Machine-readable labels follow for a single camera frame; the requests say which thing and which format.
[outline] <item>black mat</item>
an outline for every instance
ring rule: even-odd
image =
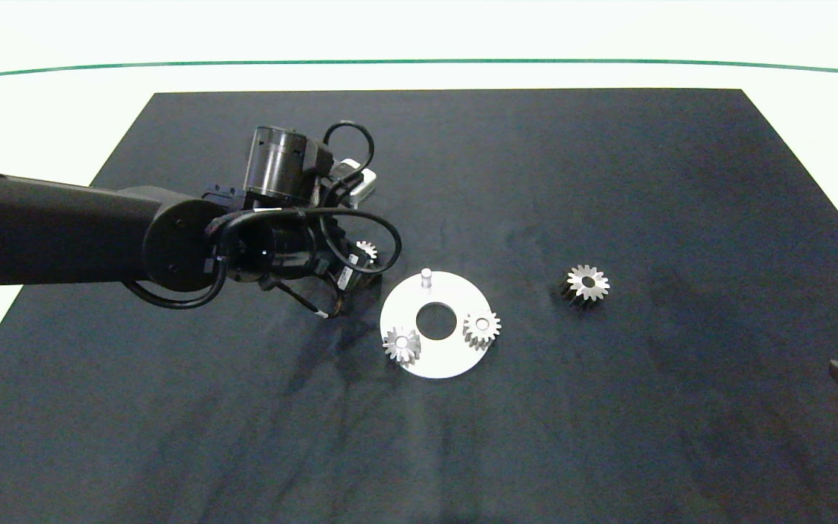
[[[27,287],[0,522],[838,522],[838,213],[742,92],[159,94],[93,185],[240,185],[255,126],[336,119],[406,242],[380,298]],[[586,314],[554,295],[575,264],[612,283]],[[505,326],[449,381],[380,347],[423,266]]]

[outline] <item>white disc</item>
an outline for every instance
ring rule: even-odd
[[[416,326],[419,309],[429,304],[448,306],[455,313],[455,330],[440,341],[423,335]],[[476,285],[453,273],[423,269],[422,273],[400,282],[383,302],[380,336],[385,338],[391,329],[399,326],[406,331],[415,329],[419,334],[419,358],[400,366],[419,377],[455,377],[474,368],[487,352],[471,347],[462,332],[462,322],[468,313],[482,309],[489,311],[490,305]]]

